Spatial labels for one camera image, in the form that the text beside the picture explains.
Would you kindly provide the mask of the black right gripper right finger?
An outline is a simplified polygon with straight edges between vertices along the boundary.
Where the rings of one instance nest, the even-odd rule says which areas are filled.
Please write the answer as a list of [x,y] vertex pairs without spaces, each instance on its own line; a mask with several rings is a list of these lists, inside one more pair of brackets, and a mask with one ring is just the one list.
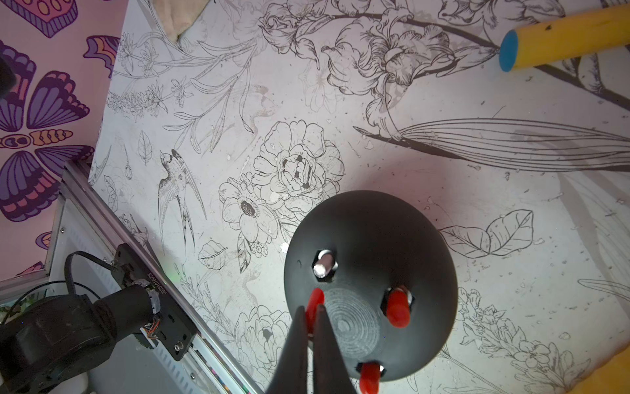
[[356,394],[324,305],[313,326],[313,392]]

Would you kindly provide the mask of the black round screw base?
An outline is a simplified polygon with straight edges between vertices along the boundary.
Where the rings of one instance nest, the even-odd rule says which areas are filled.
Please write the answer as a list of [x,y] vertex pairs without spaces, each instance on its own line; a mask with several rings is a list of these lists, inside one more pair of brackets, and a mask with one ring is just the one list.
[[[319,251],[338,267],[320,280]],[[393,327],[388,293],[408,292],[411,320]],[[453,260],[440,233],[413,205],[386,193],[356,190],[325,200],[302,220],[285,258],[284,291],[290,311],[308,304],[315,288],[350,377],[377,362],[385,382],[405,379],[428,365],[451,334],[458,308]]]

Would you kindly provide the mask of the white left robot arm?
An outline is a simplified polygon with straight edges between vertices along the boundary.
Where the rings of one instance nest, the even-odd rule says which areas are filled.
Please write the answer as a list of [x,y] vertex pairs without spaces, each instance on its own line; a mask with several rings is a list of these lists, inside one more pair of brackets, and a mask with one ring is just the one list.
[[56,295],[1,326],[1,391],[45,393],[107,361],[152,322],[159,300],[139,285],[91,301]]

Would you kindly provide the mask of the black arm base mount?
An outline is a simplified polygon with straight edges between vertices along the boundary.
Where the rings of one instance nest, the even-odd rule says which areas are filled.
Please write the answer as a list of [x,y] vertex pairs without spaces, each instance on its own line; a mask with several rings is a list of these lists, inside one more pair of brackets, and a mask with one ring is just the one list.
[[128,244],[120,244],[114,255],[113,278],[122,289],[141,287],[149,304],[148,336],[160,341],[175,361],[182,361],[198,330],[166,285],[151,272],[140,255]]

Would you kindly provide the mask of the red screw sleeve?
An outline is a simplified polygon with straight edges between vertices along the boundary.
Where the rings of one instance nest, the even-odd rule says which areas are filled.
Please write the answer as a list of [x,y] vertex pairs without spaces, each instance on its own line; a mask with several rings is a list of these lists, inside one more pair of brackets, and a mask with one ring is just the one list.
[[315,288],[309,298],[308,305],[305,310],[305,318],[307,325],[307,333],[313,335],[314,325],[317,320],[318,307],[325,302],[325,295],[322,289]]
[[381,375],[381,366],[377,362],[361,364],[359,378],[360,392],[362,394],[378,394]]
[[397,287],[388,293],[386,317],[395,328],[406,328],[410,324],[410,299],[405,289]]

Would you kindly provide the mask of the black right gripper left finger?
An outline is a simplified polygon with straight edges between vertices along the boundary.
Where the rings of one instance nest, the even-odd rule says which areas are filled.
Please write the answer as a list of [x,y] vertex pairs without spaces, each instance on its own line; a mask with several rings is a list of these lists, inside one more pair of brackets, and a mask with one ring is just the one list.
[[300,306],[292,320],[276,372],[267,394],[305,394],[307,392],[308,326],[305,307]]

